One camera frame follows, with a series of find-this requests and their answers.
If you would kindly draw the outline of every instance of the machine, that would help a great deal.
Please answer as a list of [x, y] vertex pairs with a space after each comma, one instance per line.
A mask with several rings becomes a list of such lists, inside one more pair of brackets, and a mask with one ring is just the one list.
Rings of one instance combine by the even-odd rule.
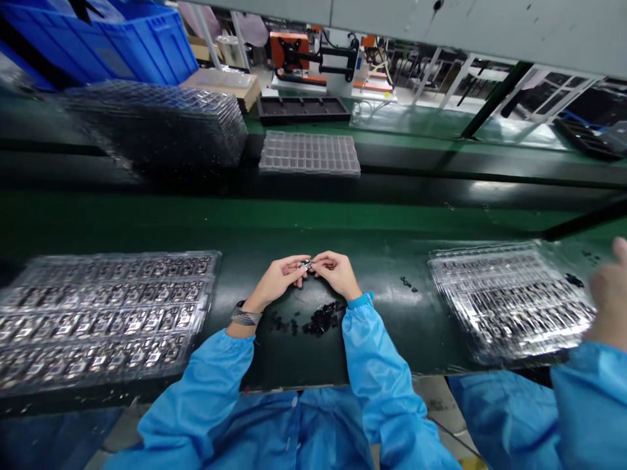
[[[328, 94], [345, 97], [352, 96], [354, 89], [393, 92], [389, 73], [377, 72], [384, 65], [370, 70], [366, 60], [364, 49], [375, 45], [372, 37], [362, 36], [360, 41], [354, 32], [316, 29], [314, 52], [310, 51], [307, 34], [270, 33], [274, 76], [278, 80], [326, 87]], [[312, 63], [317, 64], [318, 73], [311, 69]]]

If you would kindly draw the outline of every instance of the pink cloth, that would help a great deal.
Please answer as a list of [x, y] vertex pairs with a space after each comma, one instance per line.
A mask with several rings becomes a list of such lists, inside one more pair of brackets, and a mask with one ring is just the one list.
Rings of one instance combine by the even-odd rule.
[[261, 17], [250, 13], [244, 14], [236, 12], [235, 14], [240, 23], [240, 31], [242, 32], [244, 42], [248, 42], [256, 47], [265, 46], [270, 33]]
[[[211, 39], [215, 42], [216, 38], [222, 34], [220, 23], [218, 22], [216, 15], [214, 15], [214, 11], [211, 9], [211, 7], [207, 7], [205, 5], [199, 5], [199, 7], [201, 8], [204, 22], [207, 24], [207, 29], [209, 29]], [[187, 2], [179, 2], [178, 12], [183, 18], [185, 18], [185, 21], [192, 28], [194, 34], [204, 39], [201, 23], [196, 19], [196, 12], [194, 11], [193, 5]]]

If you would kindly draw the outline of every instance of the hand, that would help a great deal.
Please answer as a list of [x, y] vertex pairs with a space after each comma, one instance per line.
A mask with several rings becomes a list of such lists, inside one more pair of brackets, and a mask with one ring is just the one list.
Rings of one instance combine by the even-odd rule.
[[333, 290], [342, 295], [348, 302], [363, 295], [355, 279], [348, 256], [325, 251], [317, 255], [312, 262], [315, 276], [324, 277]]
[[299, 268], [300, 263], [309, 259], [309, 255], [295, 255], [272, 261], [250, 297], [242, 305], [242, 310], [249, 313], [261, 313], [271, 302], [282, 296], [291, 283], [297, 282], [307, 269]]
[[586, 339], [627, 352], [627, 242], [615, 238], [612, 248], [618, 263], [602, 266], [590, 279], [597, 314]]

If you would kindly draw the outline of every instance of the green workbench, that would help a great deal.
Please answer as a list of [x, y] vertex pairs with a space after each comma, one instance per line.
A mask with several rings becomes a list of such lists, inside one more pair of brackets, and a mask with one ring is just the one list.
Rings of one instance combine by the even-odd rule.
[[[0, 192], [3, 220], [0, 260], [16, 274], [37, 255], [62, 253], [134, 253], [217, 249], [223, 253], [215, 297], [197, 345], [229, 323], [233, 305], [252, 291], [269, 263], [291, 254], [326, 249], [347, 254], [362, 290], [375, 294], [375, 305], [399, 353], [416, 375], [452, 374], [485, 369], [468, 358], [454, 318], [430, 280], [426, 265], [434, 249], [525, 240], [572, 213], [483, 211], [415, 206], [375, 206], [281, 201], [220, 200], [163, 196], [119, 196]], [[614, 224], [562, 243], [545, 252], [568, 272], [586, 279], [609, 259]], [[418, 292], [405, 287], [404, 276]], [[299, 325], [322, 304], [338, 299], [328, 285], [311, 278], [268, 310]], [[530, 367], [563, 360], [544, 356], [504, 368]], [[77, 409], [151, 402], [176, 378], [113, 386], [62, 390], [0, 400], [0, 416], [58, 413]], [[348, 381], [340, 329], [321, 338], [275, 331], [262, 320], [255, 358], [242, 389], [268, 392], [282, 388], [341, 385]]]
[[[368, 106], [359, 106], [352, 123], [275, 128], [352, 136], [362, 164], [359, 180], [260, 177], [256, 165], [268, 128], [253, 110], [244, 118], [249, 138], [240, 168], [183, 196], [179, 188], [168, 192], [133, 179], [49, 103], [1, 98], [6, 125], [0, 129], [0, 282], [8, 284], [38, 255], [217, 249], [223, 262], [199, 345], [229, 323], [233, 305], [252, 291], [272, 260], [331, 249], [349, 255], [362, 290], [374, 292], [375, 306], [412, 373], [482, 370], [469, 360], [455, 320], [431, 282], [429, 253], [537, 238], [624, 194], [627, 168], [586, 159], [525, 125], [505, 132], [489, 123], [484, 142], [455, 140], [468, 116], [437, 110], [410, 113], [388, 106], [379, 123], [387, 123], [388, 131], [380, 132], [364, 114]], [[439, 138], [425, 135], [429, 129], [438, 129]], [[611, 238], [626, 228], [627, 223], [613, 223], [543, 250], [587, 279], [611, 259]], [[588, 252], [600, 260], [583, 255]], [[405, 287], [401, 276], [418, 292]], [[324, 281], [312, 278], [269, 310], [302, 325], [334, 299]], [[501, 367], [554, 364], [564, 357]], [[176, 379], [2, 399], [0, 416], [151, 402]], [[347, 381], [340, 329], [321, 338], [300, 330], [291, 336], [262, 320], [242, 389]]]

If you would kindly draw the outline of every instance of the stack of plastic trays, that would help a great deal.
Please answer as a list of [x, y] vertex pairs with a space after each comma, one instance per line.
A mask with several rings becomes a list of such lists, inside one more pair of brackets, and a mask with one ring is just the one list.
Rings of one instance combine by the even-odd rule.
[[435, 284], [480, 364], [575, 347], [596, 314], [531, 243], [433, 255]]
[[361, 167], [349, 136], [268, 131], [259, 171], [359, 178]]
[[36, 258], [0, 296], [0, 396], [181, 373], [220, 258]]
[[139, 167], [237, 166], [248, 135], [234, 95], [111, 80], [55, 100], [112, 157]]

